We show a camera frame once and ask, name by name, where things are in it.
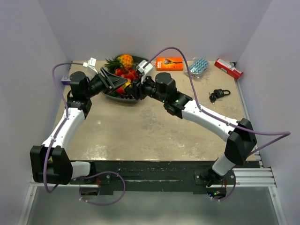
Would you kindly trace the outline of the yellow padlock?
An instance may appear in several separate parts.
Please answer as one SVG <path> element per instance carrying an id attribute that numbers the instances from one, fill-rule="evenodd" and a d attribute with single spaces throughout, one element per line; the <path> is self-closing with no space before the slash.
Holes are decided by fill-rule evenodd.
<path id="1" fill-rule="evenodd" d="M 121 87 L 123 90 L 125 90 L 128 86 L 131 85 L 131 82 L 130 81 L 127 81 L 125 84 L 123 84 Z"/>

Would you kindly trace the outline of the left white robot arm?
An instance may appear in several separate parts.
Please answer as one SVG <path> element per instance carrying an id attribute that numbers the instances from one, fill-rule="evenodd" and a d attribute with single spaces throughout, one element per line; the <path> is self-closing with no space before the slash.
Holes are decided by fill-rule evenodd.
<path id="1" fill-rule="evenodd" d="M 87 184 L 96 181 L 97 172 L 91 169 L 91 163 L 71 161 L 67 148 L 90 112 L 91 98 L 103 91 L 115 91 L 126 83 L 126 78 L 110 74 L 104 69 L 92 79 L 82 71 L 74 72 L 70 76 L 71 90 L 65 99 L 65 110 L 59 123 L 41 145 L 33 146 L 30 150 L 35 182 L 43 183 L 49 190 L 48 184 L 67 185 L 77 178 Z"/>

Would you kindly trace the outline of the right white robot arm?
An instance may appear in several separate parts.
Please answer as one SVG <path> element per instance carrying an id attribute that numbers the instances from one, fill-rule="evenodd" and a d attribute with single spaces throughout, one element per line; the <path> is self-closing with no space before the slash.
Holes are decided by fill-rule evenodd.
<path id="1" fill-rule="evenodd" d="M 143 76 L 126 87 L 125 92 L 135 99 L 150 97 L 162 102 L 169 114 L 204 127 L 226 143 L 224 153 L 209 172 L 209 179 L 214 184 L 220 184 L 225 174 L 236 165 L 242 166 L 257 144 L 249 120 L 231 119 L 199 105 L 196 100 L 177 90 L 176 82 L 169 73 L 158 73 L 155 79 Z"/>

